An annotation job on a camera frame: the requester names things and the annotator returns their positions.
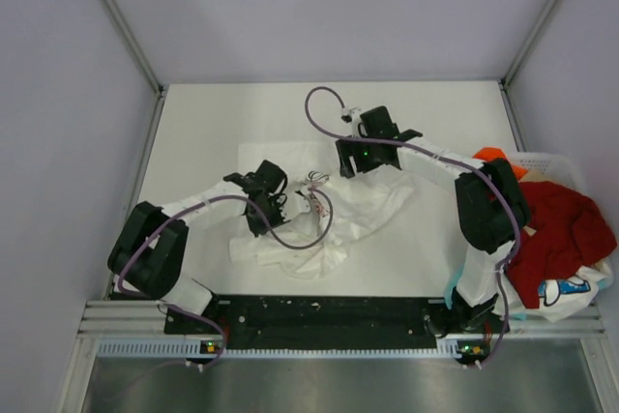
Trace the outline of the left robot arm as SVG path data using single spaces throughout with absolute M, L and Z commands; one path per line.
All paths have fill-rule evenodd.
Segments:
M 142 201 L 132 209 L 107 260 L 118 291 L 160 301 L 186 312 L 198 332 L 219 323 L 213 292 L 183 274 L 190 233 L 245 217 L 255 236 L 285 223 L 288 178 L 264 161 L 247 174 L 231 173 L 212 188 L 163 206 Z

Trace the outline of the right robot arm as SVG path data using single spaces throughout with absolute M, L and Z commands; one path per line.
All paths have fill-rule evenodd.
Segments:
M 510 163 L 465 157 L 415 130 L 402 131 L 388 109 L 344 107 L 351 134 L 336 142 L 340 174 L 353 178 L 381 166 L 420 175 L 452 194 L 468 246 L 451 292 L 451 317 L 462 331 L 485 324 L 500 297 L 498 278 L 520 244 L 531 214 Z

